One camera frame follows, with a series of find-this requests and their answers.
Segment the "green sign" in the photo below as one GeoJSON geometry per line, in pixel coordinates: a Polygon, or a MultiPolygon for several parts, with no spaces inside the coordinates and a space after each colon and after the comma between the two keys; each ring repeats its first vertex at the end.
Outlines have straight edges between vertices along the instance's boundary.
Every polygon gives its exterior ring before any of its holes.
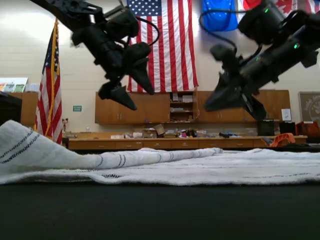
{"type": "Polygon", "coordinates": [[[73,106],[74,112],[82,112],[82,106],[73,106]]]}

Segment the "american flag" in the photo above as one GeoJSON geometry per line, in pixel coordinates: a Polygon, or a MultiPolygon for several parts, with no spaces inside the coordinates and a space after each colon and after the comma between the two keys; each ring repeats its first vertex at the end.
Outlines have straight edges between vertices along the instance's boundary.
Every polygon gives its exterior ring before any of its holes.
{"type": "Polygon", "coordinates": [[[40,92],[35,115],[38,133],[62,143],[62,98],[60,88],[59,31],[55,21],[42,70],[40,92]]]}
{"type": "Polygon", "coordinates": [[[316,14],[320,11],[320,0],[305,0],[305,10],[309,14],[316,14]]]}
{"type": "MultiPolygon", "coordinates": [[[[243,10],[247,11],[247,10],[253,9],[262,2],[262,0],[237,0],[237,1],[238,1],[239,11],[243,11],[243,10]]],[[[272,1],[275,3],[275,5],[279,8],[279,10],[285,16],[288,16],[289,13],[291,13],[291,11],[298,9],[298,1],[301,1],[301,0],[272,0],[272,1]]],[[[244,15],[245,15],[244,13],[238,14],[238,22],[240,22],[240,20],[243,18],[244,15]]]]}
{"type": "MultiPolygon", "coordinates": [[[[160,30],[147,66],[154,91],[179,92],[197,87],[192,0],[127,0],[127,5],[136,16],[160,30]]],[[[131,39],[131,44],[150,44],[156,37],[157,31],[151,25],[139,21],[139,34],[131,39]]],[[[142,93],[143,89],[129,77],[128,91],[142,93]]]]}

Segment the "white towel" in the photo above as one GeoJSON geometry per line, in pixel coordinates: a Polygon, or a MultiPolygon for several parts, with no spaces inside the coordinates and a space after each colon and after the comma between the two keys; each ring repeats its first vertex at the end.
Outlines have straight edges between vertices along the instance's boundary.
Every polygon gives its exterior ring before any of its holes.
{"type": "Polygon", "coordinates": [[[320,153],[144,148],[79,155],[14,121],[0,126],[0,184],[95,181],[191,186],[319,180],[320,153]]]}

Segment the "robotic arm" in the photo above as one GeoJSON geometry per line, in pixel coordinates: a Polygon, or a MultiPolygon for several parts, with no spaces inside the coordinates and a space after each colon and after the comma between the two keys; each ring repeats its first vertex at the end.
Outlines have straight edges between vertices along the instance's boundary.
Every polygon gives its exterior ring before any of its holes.
{"type": "Polygon", "coordinates": [[[122,2],[115,9],[103,9],[85,0],[31,0],[55,15],[72,32],[74,45],[84,43],[94,56],[96,65],[105,70],[109,82],[102,85],[101,99],[111,99],[132,110],[137,107],[120,81],[130,75],[150,95],[154,89],[147,73],[150,45],[141,42],[129,45],[139,31],[138,20],[122,2]]]}
{"type": "Polygon", "coordinates": [[[299,62],[305,68],[317,63],[320,12],[296,10],[285,18],[273,2],[266,0],[244,15],[238,29],[259,46],[271,46],[249,59],[236,57],[233,49],[221,44],[212,47],[210,52],[222,62],[224,73],[220,73],[218,85],[204,108],[212,112],[243,107],[256,120],[263,120],[265,108],[253,97],[259,94],[259,88],[278,82],[279,75],[299,62]]]}

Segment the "black tabletop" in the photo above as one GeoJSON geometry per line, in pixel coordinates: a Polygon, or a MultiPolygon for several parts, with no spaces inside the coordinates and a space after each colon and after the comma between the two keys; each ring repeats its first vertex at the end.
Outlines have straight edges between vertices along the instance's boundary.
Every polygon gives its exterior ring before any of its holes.
{"type": "Polygon", "coordinates": [[[4,240],[311,239],[320,185],[0,186],[4,240]]]}

